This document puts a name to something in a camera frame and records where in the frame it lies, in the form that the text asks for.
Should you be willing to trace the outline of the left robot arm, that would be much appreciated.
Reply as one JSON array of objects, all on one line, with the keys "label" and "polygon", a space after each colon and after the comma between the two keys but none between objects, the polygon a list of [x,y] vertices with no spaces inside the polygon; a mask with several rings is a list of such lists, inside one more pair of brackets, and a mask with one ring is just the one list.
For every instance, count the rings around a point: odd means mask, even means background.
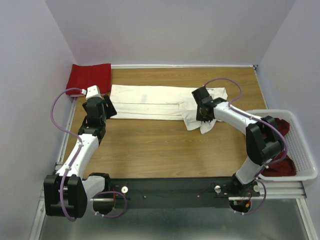
[{"label": "left robot arm", "polygon": [[45,212],[48,216],[71,221],[84,216],[88,200],[94,195],[107,197],[111,191],[107,173],[93,173],[83,179],[93,153],[106,133],[106,121],[117,114],[110,97],[90,97],[82,104],[86,112],[75,137],[75,146],[63,166],[43,182]]}]

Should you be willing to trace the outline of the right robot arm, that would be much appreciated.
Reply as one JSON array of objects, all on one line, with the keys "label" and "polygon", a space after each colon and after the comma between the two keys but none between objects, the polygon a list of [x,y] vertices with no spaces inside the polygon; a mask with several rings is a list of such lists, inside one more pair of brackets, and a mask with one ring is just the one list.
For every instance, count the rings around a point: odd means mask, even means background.
[{"label": "right robot arm", "polygon": [[282,160],[287,156],[286,140],[273,117],[252,115],[221,97],[214,99],[204,86],[194,90],[192,96],[197,104],[196,120],[220,120],[245,136],[247,158],[230,179],[228,189],[232,194],[243,195],[272,160],[278,156]]}]

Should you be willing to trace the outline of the white t-shirt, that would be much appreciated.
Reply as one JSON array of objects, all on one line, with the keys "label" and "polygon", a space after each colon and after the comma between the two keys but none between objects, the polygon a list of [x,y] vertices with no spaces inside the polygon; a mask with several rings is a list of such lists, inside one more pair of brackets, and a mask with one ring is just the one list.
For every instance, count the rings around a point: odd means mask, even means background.
[{"label": "white t-shirt", "polygon": [[184,121],[186,129],[209,132],[216,121],[196,120],[195,87],[113,85],[110,100],[114,119]]}]

